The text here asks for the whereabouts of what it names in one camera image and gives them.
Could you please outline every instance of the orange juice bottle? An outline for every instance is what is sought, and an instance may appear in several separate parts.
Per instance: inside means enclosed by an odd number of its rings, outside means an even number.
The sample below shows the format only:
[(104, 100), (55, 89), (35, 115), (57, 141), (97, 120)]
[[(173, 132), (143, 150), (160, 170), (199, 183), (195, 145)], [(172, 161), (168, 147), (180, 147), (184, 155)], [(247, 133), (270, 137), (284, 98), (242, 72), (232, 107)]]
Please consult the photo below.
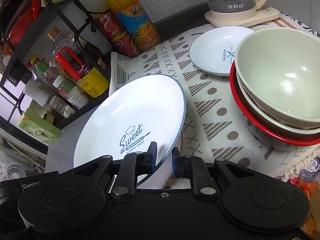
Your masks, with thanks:
[(161, 38), (139, 0), (106, 0), (116, 11), (137, 46), (142, 51), (160, 43)]

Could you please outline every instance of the stack of bowls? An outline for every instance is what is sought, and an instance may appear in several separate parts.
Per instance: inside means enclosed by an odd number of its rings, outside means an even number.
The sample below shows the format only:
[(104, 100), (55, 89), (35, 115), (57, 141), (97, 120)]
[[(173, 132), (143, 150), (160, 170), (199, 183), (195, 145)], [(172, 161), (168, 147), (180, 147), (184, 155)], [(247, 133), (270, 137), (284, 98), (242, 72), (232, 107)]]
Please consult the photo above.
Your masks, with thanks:
[(289, 28), (256, 31), (239, 44), (230, 72), (249, 129), (281, 150), (320, 143), (320, 40)]

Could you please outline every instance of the tablecloth fringe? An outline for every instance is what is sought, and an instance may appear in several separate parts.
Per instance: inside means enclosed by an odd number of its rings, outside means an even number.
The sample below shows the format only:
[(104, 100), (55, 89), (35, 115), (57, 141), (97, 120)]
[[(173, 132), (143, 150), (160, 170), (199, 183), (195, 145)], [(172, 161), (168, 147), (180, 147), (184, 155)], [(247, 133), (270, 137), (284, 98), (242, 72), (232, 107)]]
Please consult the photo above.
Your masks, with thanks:
[(273, 171), (269, 173), (269, 176), (276, 177), (276, 176), (283, 176), (281, 180), (283, 182), (287, 182), (289, 178), (298, 177), (300, 171), (302, 169), (309, 169), (311, 168), (311, 161), (320, 156), (320, 144), (315, 145), (312, 147), (308, 152), (301, 155), (297, 160), (291, 164), (288, 168), (287, 166), (281, 168), (277, 171)]

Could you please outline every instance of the tablecloth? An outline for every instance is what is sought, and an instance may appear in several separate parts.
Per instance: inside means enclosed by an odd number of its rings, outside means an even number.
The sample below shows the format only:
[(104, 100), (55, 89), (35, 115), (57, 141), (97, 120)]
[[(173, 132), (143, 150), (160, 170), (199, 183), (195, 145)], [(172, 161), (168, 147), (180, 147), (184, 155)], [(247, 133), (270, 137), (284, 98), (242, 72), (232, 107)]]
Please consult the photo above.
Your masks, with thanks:
[[(277, 20), (251, 28), (256, 31), (270, 27), (293, 28), (320, 37), (302, 22), (283, 13)], [(319, 156), (319, 145), (282, 151), (263, 143), (244, 123), (242, 112), (232, 97), (229, 78), (203, 72), (191, 63), (188, 57), (191, 43), (213, 28), (212, 24), (206, 24), (191, 29), (134, 59), (112, 52), (110, 94), (145, 75), (171, 76), (181, 84), (187, 98), (182, 129), (183, 155), (199, 156), (209, 163), (215, 158), (228, 159), (272, 177), (282, 176), (284, 181), (297, 176), (301, 168), (309, 167), (310, 160)], [(186, 180), (173, 180), (169, 185), (179, 188), (189, 184)]]

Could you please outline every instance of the white fan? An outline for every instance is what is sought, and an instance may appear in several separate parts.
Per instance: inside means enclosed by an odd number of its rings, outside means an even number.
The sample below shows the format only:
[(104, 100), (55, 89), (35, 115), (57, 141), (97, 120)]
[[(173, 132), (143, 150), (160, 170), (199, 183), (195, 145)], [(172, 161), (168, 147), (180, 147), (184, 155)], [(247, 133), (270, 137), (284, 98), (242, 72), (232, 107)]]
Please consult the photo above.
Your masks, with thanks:
[(11, 163), (7, 166), (7, 179), (20, 179), (26, 176), (24, 169), (17, 163)]

